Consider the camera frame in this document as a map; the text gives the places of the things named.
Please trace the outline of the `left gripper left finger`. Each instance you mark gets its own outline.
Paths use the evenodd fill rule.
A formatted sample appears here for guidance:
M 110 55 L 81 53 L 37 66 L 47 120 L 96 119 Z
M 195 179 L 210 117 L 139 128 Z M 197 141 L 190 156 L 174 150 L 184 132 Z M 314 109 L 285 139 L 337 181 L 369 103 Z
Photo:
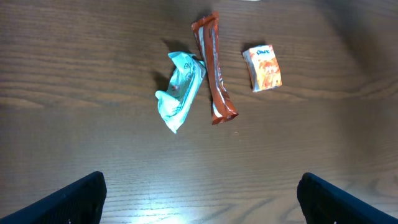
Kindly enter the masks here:
M 106 183 L 100 171 L 1 218 L 2 224 L 99 224 L 106 198 Z

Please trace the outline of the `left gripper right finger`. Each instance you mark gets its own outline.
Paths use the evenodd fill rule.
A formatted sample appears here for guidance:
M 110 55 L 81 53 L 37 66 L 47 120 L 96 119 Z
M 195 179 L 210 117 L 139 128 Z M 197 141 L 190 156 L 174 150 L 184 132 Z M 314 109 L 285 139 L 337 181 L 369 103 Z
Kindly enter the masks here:
M 390 223 L 392 217 L 313 173 L 306 172 L 297 186 L 297 199 L 308 224 Z

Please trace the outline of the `green wet wipes pack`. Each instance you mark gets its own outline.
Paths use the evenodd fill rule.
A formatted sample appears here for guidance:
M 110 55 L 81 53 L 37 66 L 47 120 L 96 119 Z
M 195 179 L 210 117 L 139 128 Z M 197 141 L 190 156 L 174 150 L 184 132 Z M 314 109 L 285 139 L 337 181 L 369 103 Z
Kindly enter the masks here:
M 166 91 L 158 90 L 158 111 L 167 127 L 176 133 L 185 122 L 193 100 L 206 75 L 205 63 L 194 54 L 171 52 L 169 58 L 175 65 Z

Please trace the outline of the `orange pocket tissue pack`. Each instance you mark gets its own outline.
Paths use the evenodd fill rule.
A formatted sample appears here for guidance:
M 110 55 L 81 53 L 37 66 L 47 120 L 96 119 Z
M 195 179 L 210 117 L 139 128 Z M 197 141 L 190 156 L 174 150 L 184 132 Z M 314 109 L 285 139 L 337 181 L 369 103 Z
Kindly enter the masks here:
M 258 45 L 243 52 L 252 91 L 270 90 L 282 85 L 280 67 L 272 45 Z

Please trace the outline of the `red brown snack wrapper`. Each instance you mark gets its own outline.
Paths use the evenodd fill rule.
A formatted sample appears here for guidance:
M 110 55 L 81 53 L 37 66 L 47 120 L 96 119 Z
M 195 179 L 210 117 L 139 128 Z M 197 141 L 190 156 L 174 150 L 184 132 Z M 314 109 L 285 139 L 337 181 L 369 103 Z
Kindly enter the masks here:
M 212 12 L 192 24 L 201 56 L 205 61 L 212 96 L 212 124 L 224 123 L 239 113 L 224 86 L 219 60 L 219 13 Z

